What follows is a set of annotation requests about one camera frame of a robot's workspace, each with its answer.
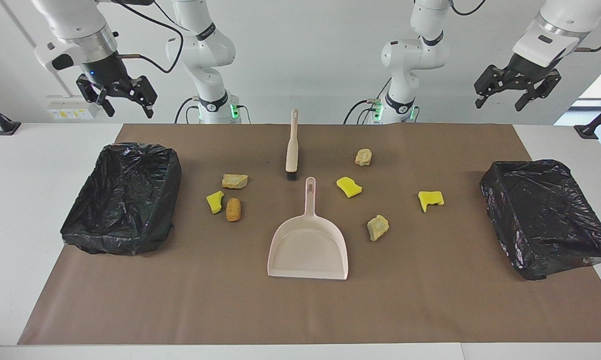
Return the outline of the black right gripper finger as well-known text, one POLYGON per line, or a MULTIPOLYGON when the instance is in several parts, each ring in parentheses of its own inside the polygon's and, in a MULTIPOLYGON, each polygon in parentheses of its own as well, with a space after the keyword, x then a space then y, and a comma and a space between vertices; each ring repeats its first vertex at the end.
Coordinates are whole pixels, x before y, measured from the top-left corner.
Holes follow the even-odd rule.
POLYGON ((81 74, 77 77, 76 86, 86 102, 99 105, 106 112, 107 116, 114 116, 115 109, 113 108, 113 105, 111 105, 110 100, 107 98, 107 88, 99 88, 98 86, 95 87, 95 85, 92 84, 92 82, 90 82, 90 80, 88 80, 84 74, 81 74))
POLYGON ((130 89, 127 98, 140 105, 148 119, 154 116, 154 105, 158 95, 145 75, 130 80, 130 89))

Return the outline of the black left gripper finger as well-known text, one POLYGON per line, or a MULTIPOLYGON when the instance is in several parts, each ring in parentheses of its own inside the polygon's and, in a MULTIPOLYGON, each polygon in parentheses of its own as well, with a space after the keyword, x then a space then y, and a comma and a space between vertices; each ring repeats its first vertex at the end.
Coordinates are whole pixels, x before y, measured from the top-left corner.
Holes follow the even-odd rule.
POLYGON ((478 96, 475 100, 475 107, 481 109, 488 97, 506 91, 510 80, 511 71, 508 68, 488 66, 474 83, 474 90, 478 96))
POLYGON ((524 93, 518 101, 515 103, 515 109, 520 112, 526 107, 529 102, 538 98, 545 99, 552 93, 554 88, 561 81, 562 76, 558 70, 551 70, 540 82, 539 85, 534 85, 531 80, 527 80, 526 88, 524 93))

